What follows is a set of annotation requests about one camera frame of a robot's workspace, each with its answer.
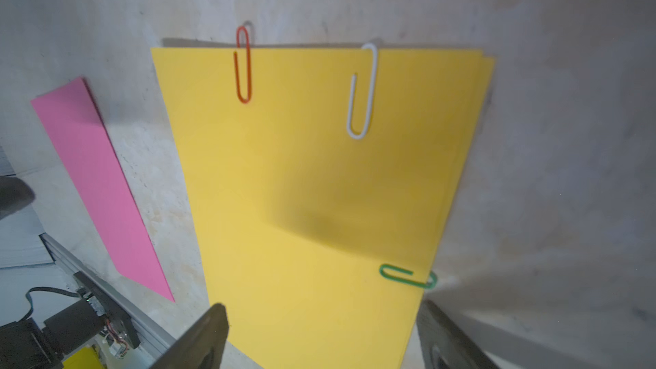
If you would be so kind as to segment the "magenta paper sheet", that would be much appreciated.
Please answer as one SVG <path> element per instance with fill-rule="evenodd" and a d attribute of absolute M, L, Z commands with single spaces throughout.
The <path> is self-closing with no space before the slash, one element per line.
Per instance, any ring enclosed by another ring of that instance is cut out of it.
<path fill-rule="evenodd" d="M 31 104 L 117 272 L 172 302 L 174 295 L 85 80 L 75 79 Z"/>

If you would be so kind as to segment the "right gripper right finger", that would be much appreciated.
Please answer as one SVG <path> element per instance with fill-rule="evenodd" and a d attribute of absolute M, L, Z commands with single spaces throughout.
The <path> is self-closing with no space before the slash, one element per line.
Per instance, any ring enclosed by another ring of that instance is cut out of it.
<path fill-rule="evenodd" d="M 416 325 L 425 368 L 499 368 L 434 302 L 421 303 Z"/>

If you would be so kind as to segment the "green paperclip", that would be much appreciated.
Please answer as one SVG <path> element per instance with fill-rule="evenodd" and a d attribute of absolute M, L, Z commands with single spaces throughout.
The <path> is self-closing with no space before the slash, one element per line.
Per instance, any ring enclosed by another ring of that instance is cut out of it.
<path fill-rule="evenodd" d="M 413 271 L 391 264 L 382 264 L 379 267 L 379 274 L 382 278 L 389 281 L 413 286 L 422 290 L 432 290 L 437 286 L 438 282 L 437 275 L 433 271 L 430 271 L 427 280 L 420 281 L 415 278 Z"/>

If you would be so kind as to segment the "yellow paper sheet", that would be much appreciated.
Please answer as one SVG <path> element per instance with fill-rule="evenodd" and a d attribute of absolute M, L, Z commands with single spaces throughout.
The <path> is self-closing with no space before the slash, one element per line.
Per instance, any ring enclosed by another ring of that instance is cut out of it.
<path fill-rule="evenodd" d="M 265 368 L 398 368 L 495 62 L 481 51 L 155 48 L 208 297 Z"/>

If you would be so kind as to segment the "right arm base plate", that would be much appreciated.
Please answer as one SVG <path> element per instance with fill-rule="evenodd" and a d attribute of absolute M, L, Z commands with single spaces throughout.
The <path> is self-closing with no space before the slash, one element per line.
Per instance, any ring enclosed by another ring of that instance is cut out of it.
<path fill-rule="evenodd" d="M 78 293 L 102 321 L 100 334 L 113 357 L 123 360 L 141 344 L 130 314 L 91 278 L 82 272 L 73 274 Z"/>

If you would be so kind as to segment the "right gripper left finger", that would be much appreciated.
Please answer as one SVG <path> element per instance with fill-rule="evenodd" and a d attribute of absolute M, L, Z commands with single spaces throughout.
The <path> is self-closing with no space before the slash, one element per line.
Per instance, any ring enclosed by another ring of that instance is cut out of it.
<path fill-rule="evenodd" d="M 226 307 L 216 303 L 150 368 L 219 369 L 229 329 Z"/>

